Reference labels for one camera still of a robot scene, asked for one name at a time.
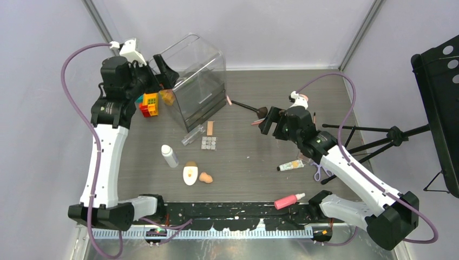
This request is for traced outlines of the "clear acrylic drawer organizer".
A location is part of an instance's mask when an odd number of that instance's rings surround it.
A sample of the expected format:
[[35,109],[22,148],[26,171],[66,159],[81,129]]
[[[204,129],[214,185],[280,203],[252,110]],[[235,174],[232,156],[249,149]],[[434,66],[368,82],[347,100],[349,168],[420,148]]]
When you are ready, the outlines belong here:
[[159,55],[179,74],[168,113],[187,132],[203,124],[226,104],[226,60],[216,46],[198,34],[188,34]]

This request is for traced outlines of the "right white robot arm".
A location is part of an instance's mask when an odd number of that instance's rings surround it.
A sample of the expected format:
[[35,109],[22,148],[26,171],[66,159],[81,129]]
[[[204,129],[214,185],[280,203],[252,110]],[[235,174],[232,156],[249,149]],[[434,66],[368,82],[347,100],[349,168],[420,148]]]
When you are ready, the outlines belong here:
[[419,199],[412,192],[402,194],[383,183],[355,161],[332,134],[316,129],[307,109],[271,107],[259,125],[261,133],[268,134],[272,124],[276,124],[276,139],[296,144],[304,156],[330,170],[361,199],[350,201],[322,190],[308,201],[312,220],[347,222],[365,230],[386,250],[392,250],[418,227]]

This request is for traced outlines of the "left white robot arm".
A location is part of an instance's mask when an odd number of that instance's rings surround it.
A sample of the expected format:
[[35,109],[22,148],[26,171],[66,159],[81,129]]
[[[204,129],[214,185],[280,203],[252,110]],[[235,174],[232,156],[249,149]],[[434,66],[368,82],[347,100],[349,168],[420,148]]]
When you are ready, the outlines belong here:
[[160,54],[153,57],[159,73],[149,63],[114,56],[102,62],[100,96],[91,107],[93,138],[87,183],[80,201],[68,208],[68,217],[82,225],[127,231],[134,221],[146,217],[153,224],[165,220],[159,195],[142,194],[119,200],[117,181],[122,149],[135,114],[136,100],[175,86],[179,73]]

